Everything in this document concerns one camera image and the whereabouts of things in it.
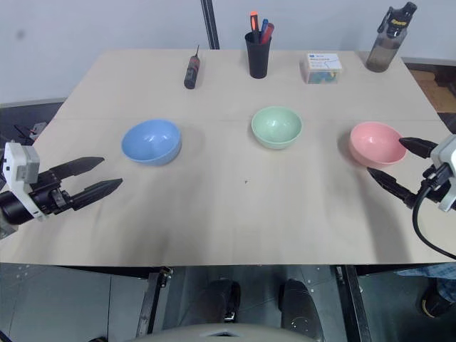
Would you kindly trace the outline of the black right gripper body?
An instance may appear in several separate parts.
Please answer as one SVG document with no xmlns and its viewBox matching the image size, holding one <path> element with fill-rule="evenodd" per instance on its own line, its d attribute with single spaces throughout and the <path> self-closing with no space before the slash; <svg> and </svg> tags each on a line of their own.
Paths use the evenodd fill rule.
<svg viewBox="0 0 456 342">
<path fill-rule="evenodd" d="M 453 171 L 450 165 L 447 162 L 439 167 L 431 165 L 424 171 L 423 177 L 425 179 L 422 181 L 422 185 L 430 188 L 427 198 L 433 202 L 441 202 L 451 188 L 450 179 L 453 177 Z"/>
</svg>

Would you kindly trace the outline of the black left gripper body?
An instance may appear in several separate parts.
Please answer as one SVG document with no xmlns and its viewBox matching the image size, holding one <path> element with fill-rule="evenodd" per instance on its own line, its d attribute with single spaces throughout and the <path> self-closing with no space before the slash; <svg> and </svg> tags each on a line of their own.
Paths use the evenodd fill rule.
<svg viewBox="0 0 456 342">
<path fill-rule="evenodd" d="M 62 179 L 71 176 L 73 173 L 66 168 L 51 168 L 38 175 L 37 182 L 31 185 L 29 195 L 44 214 L 60 214 L 72 208 L 71 196 L 61 190 Z"/>
</svg>

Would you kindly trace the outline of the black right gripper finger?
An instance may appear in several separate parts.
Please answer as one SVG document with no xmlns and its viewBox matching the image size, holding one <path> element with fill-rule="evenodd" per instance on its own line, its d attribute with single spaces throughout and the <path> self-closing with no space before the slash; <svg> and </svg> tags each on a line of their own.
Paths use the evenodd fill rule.
<svg viewBox="0 0 456 342">
<path fill-rule="evenodd" d="M 437 147 L 437 143 L 420 138 L 400 138 L 399 142 L 406 150 L 421 158 L 430 158 L 431 152 Z"/>
<path fill-rule="evenodd" d="M 367 169 L 370 176 L 387 192 L 401 200 L 406 207 L 414 207 L 416 194 L 397 183 L 397 180 L 382 170 Z"/>
</svg>

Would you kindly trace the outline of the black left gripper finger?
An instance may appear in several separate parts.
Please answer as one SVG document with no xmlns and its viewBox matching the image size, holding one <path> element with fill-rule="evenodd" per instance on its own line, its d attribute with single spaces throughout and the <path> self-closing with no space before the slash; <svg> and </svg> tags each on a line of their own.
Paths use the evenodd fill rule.
<svg viewBox="0 0 456 342">
<path fill-rule="evenodd" d="M 105 180 L 85 188 L 82 192 L 72 196 L 71 208 L 82 209 L 114 192 L 123 182 L 122 178 Z"/>
<path fill-rule="evenodd" d="M 91 171 L 97 165 L 102 163 L 103 157 L 80 157 L 70 162 L 52 167 L 49 171 L 52 172 L 58 179 L 66 179 L 68 177 L 81 175 Z"/>
</svg>

